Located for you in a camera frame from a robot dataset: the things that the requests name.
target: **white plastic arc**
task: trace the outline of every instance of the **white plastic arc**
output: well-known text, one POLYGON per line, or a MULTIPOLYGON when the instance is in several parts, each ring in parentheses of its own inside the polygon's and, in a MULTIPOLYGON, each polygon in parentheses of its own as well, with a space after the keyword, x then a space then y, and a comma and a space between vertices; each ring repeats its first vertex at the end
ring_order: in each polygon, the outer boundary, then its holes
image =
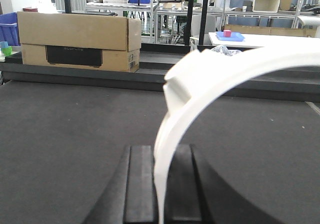
POLYGON ((191 123, 218 97, 237 85, 280 69, 320 66, 319 44, 263 47, 235 56, 195 50, 165 76, 163 86, 168 111, 154 146, 154 184, 159 224, 164 223, 168 171, 176 148, 191 123))

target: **small cube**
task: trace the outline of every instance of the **small cube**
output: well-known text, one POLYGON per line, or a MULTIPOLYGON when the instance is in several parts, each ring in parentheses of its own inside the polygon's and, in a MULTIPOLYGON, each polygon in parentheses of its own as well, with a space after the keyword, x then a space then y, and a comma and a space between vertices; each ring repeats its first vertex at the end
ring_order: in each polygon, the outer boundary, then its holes
POLYGON ((231 37, 231 33, 232 33, 231 30, 224 30, 224 31, 223 31, 223 36, 224 36, 225 38, 229 38, 229 37, 231 37))

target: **black table surface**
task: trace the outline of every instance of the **black table surface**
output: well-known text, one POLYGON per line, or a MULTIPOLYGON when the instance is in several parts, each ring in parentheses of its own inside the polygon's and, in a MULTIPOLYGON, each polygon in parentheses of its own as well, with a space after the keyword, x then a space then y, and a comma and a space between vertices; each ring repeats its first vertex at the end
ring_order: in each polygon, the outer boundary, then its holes
MULTIPOLYGON (((10 81, 0 87, 0 223, 80 224, 126 145, 153 145, 162 92, 10 81)), ((320 220, 320 116, 305 102, 223 96, 191 125, 241 195, 290 224, 320 220)))

